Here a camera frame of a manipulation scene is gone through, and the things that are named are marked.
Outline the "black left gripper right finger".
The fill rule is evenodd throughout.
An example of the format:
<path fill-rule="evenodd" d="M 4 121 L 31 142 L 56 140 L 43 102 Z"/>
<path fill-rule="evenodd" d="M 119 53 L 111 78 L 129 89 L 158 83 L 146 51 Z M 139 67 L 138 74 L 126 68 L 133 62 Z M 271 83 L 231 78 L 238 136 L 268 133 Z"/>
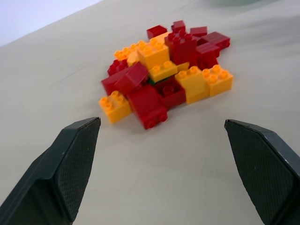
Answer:
<path fill-rule="evenodd" d="M 265 225 L 300 223 L 300 157 L 275 132 L 227 119 L 235 164 Z"/>

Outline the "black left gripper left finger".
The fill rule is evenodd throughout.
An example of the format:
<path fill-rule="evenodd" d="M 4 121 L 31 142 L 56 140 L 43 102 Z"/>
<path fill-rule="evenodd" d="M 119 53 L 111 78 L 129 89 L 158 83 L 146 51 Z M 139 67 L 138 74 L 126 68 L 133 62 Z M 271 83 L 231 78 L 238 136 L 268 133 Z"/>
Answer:
<path fill-rule="evenodd" d="M 2 225 L 71 225 L 89 182 L 99 117 L 63 128 L 37 157 L 0 207 Z"/>

